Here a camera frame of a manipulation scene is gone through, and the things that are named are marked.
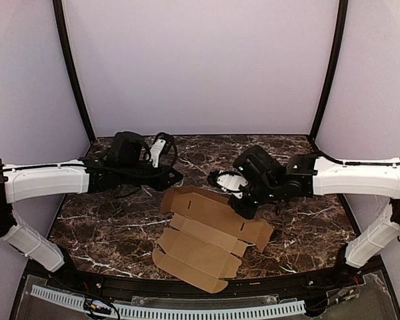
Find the brown cardboard box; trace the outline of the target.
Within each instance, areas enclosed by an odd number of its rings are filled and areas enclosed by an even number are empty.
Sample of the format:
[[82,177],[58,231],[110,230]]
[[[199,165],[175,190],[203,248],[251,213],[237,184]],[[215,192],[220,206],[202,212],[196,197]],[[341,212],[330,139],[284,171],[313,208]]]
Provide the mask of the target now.
[[247,246],[266,248],[273,228],[266,220],[247,220],[236,214],[227,199],[194,186],[168,189],[162,213],[172,213],[152,252],[154,264],[182,279],[193,268],[220,279],[233,279]]

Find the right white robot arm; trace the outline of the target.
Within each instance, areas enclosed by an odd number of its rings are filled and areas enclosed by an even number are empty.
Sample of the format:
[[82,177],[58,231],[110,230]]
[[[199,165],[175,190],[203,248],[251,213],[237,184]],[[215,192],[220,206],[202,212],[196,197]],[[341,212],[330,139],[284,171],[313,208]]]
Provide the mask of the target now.
[[400,238],[400,158],[352,161],[322,151],[295,155],[285,165],[262,147],[246,149],[233,171],[212,171],[210,185],[230,194],[228,204],[245,219],[253,219],[265,204],[330,194],[376,195],[389,198],[378,218],[341,251],[340,267],[359,269]]

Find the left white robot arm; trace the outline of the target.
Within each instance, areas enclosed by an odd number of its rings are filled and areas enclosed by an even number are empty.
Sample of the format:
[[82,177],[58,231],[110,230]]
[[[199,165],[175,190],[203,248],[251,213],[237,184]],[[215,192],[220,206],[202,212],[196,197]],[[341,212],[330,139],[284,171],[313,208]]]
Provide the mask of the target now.
[[174,168],[177,159],[171,135],[158,133],[148,145],[142,135],[130,131],[116,133],[110,148],[95,157],[27,166],[5,165],[0,159],[0,239],[54,273],[68,262],[63,250],[20,218],[14,203],[124,185],[165,191],[183,179]]

